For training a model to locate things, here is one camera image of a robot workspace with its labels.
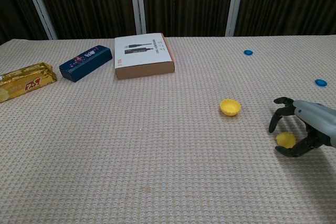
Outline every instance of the beige tablecloth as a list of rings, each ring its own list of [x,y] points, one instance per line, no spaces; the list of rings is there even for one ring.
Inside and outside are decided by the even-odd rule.
[[[109,61],[77,83],[58,66],[113,39],[0,46],[1,73],[44,61],[58,77],[0,104],[0,223],[335,223],[336,149],[286,158],[276,135],[304,125],[267,129],[277,97],[336,108],[336,36],[168,42],[174,74],[117,80]]]

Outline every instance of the blue cap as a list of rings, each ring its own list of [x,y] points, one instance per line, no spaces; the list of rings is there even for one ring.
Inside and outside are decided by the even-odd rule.
[[[315,80],[315,83],[320,87],[325,87],[327,85],[327,82],[321,79]]]
[[[245,50],[245,51],[244,51],[244,54],[246,54],[246,55],[252,55],[253,52],[252,52],[251,50]]]

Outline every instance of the yellow silicone cup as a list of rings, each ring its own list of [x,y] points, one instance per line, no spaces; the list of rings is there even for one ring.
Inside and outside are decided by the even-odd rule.
[[[292,148],[295,145],[296,139],[293,133],[281,132],[276,137],[278,145],[285,148]]]
[[[221,101],[220,107],[221,107],[221,111],[228,116],[236,115],[240,111],[239,102],[233,99],[225,99]]]

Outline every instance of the curtain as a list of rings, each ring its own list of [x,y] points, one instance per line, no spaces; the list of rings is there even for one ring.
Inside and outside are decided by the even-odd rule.
[[[336,0],[241,0],[235,36],[336,33]]]
[[[43,0],[59,39],[134,35],[132,0]]]
[[[48,39],[32,0],[0,0],[0,45],[11,39]]]
[[[230,0],[144,0],[147,33],[224,36]]]

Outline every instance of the gold package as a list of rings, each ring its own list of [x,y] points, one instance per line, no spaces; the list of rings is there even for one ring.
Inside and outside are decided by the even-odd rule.
[[[44,62],[0,76],[0,103],[57,81],[53,67]]]

